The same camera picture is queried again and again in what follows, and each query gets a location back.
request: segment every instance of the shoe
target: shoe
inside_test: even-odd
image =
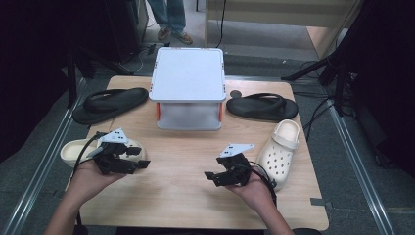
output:
[[[88,141],[89,139],[80,139],[80,140],[73,140],[73,141],[68,142],[61,149],[61,159],[68,166],[74,167],[81,150],[84,148],[84,146],[86,145]],[[83,163],[89,160],[90,157],[88,157],[88,155],[92,151],[96,150],[99,146],[101,146],[101,143],[102,143],[101,140],[92,141],[90,145],[83,152],[82,157],[80,159],[80,163]],[[140,161],[144,161],[147,159],[146,151],[140,142],[132,140],[132,139],[128,139],[128,142],[125,144],[125,146],[138,147],[141,149],[141,151],[138,155],[127,155],[126,153],[124,153],[119,156],[122,160],[132,161],[138,164]]]
[[[159,33],[157,34],[157,39],[159,41],[165,40],[171,33],[171,30],[169,27],[166,28],[160,28]]]
[[[171,33],[171,35],[177,39],[179,39],[181,42],[183,42],[186,45],[190,45],[193,43],[192,37],[189,36],[186,32],[182,33]]]
[[[294,118],[299,112],[294,101],[273,93],[232,98],[226,102],[226,109],[234,116],[276,122]]]
[[[256,162],[263,167],[273,183],[275,192],[287,181],[294,151],[299,147],[299,126],[292,120],[282,120],[273,130]]]
[[[99,91],[89,95],[82,105],[76,107],[72,118],[79,124],[96,124],[143,105],[148,97],[149,91],[142,87]]]

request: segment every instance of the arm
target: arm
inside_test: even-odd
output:
[[[124,176],[124,174],[118,173],[103,175],[93,161],[81,164],[52,215],[44,234],[71,235],[80,207],[108,185]]]
[[[231,185],[226,188],[241,197],[252,210],[259,214],[272,235],[294,234],[275,207],[268,188],[259,176],[251,173],[247,185],[243,187]]]

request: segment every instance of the beige shoe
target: beige shoe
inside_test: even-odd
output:
[[[88,139],[81,139],[81,140],[73,140],[68,142],[61,150],[61,159],[70,167],[74,167],[76,164],[76,160],[82,151],[83,147],[88,142]],[[147,155],[146,151],[143,148],[143,145],[135,140],[128,139],[128,142],[125,144],[128,147],[139,147],[141,149],[140,154],[138,155],[127,155],[122,154],[119,157],[123,160],[132,161],[135,163],[139,163],[141,160],[146,160]],[[98,146],[101,146],[100,140],[94,140],[91,142],[91,144],[85,149],[85,152],[83,153],[80,163],[83,163],[87,160],[90,160],[91,157],[88,155],[96,150]]]
[[[256,162],[261,165],[271,181],[281,190],[287,182],[294,150],[299,146],[299,126],[290,119],[282,120],[259,153]]]
[[[160,28],[159,33],[157,34],[157,39],[159,41],[165,40],[171,33],[171,30],[169,27],[166,28]]]
[[[192,37],[189,36],[186,32],[183,33],[171,33],[171,35],[177,39],[179,39],[181,42],[183,42],[186,45],[190,45],[193,43]]]

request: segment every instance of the black cable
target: black cable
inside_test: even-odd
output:
[[[75,172],[76,172],[77,168],[81,164],[80,160],[81,160],[82,155],[85,152],[86,148],[88,148],[88,146],[92,143],[92,141],[101,138],[103,135],[104,135],[104,133],[97,132],[97,134],[95,134],[94,136],[92,136],[92,138],[89,139],[88,142],[86,142],[86,144],[83,146],[82,150],[79,153],[79,156],[76,159],[76,163],[73,166],[72,176],[70,177],[70,180],[73,179],[73,176],[75,175]],[[80,212],[78,212],[77,215],[76,215],[76,223],[77,223],[78,226],[82,226],[82,219],[80,217]]]
[[[306,61],[306,62],[302,63],[300,65],[300,71],[302,71],[303,70],[303,66],[305,66],[308,63],[316,63],[316,61]],[[311,76],[311,75],[308,75],[308,74],[306,74],[305,76],[308,77],[308,78],[314,78],[314,79],[319,78],[320,77],[320,73],[318,72],[318,70],[315,70],[315,73],[317,74],[317,76]]]
[[[298,91],[298,92],[293,92],[294,95],[298,95],[298,96],[303,96],[303,97],[311,97],[311,98],[323,98],[326,99],[327,97],[329,97],[326,94],[319,94],[319,93],[312,93],[312,92],[302,92],[302,91]]]
[[[343,65],[338,65],[338,66],[336,66],[334,63],[333,63],[333,61],[331,61],[332,60],[332,57],[333,57],[333,54],[331,54],[331,55],[328,55],[327,57],[326,57],[326,60],[327,60],[327,65],[329,65],[330,67],[332,67],[333,69],[340,69]]]
[[[338,112],[345,116],[353,116],[353,112],[347,113],[344,111],[343,107],[346,108],[352,108],[351,99],[353,96],[353,92],[351,91],[351,85],[353,81],[356,79],[355,75],[353,75],[352,72],[349,72],[347,76],[345,77],[345,84],[343,86],[343,94],[342,94],[342,100],[338,101],[340,102],[340,105],[338,106]]]
[[[262,165],[257,164],[256,162],[251,162],[251,161],[250,161],[250,164],[256,165],[256,166],[258,166],[259,168],[261,168],[261,169],[262,169],[262,171],[265,173],[266,178],[268,179],[268,181],[270,181],[270,178],[269,178],[269,176],[268,176],[268,173],[267,173],[267,172],[266,172],[266,170],[262,167]]]
[[[216,48],[219,47],[220,43],[222,42],[222,38],[223,38],[223,20],[225,19],[225,7],[226,7],[226,0],[223,1],[222,21],[220,23],[220,39],[216,45]]]
[[[125,65],[125,64],[127,64],[127,63],[131,62],[131,61],[132,61],[132,59],[133,59],[134,57],[136,57],[137,55],[140,55],[140,53],[142,53],[142,52],[144,52],[144,51],[146,51],[146,50],[150,50],[150,48],[151,48],[151,46],[142,46],[142,47],[140,47],[140,48],[138,49],[138,52],[133,53],[133,54],[130,54],[130,55],[129,55],[129,57],[128,57],[128,59],[127,59],[127,60],[125,60],[125,61],[123,62],[123,64]]]
[[[311,125],[318,119],[318,118],[320,118],[332,105],[330,105],[329,107],[327,107],[326,109],[324,109],[322,112],[320,112],[318,115],[316,115],[316,113],[317,113],[317,111],[320,109],[320,107],[326,102],[326,101],[328,101],[329,99],[333,99],[334,98],[334,96],[329,96],[329,97],[327,97],[326,99],[324,99],[318,106],[317,106],[317,108],[314,110],[314,112],[313,112],[313,114],[312,114],[312,116],[311,116],[311,120],[307,123],[307,124],[305,124],[303,127],[302,127],[302,129],[307,129],[308,128],[308,130],[307,130],[307,134],[306,134],[306,136],[305,136],[305,141],[308,141],[308,138],[309,138],[309,136],[310,136],[310,132],[311,132]]]

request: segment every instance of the black flip-flop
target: black flip-flop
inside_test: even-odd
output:
[[[73,110],[72,118],[79,124],[96,124],[130,111],[148,98],[149,92],[141,87],[96,92]]]
[[[281,121],[294,118],[299,112],[296,102],[272,93],[235,97],[226,102],[226,109],[242,118]]]

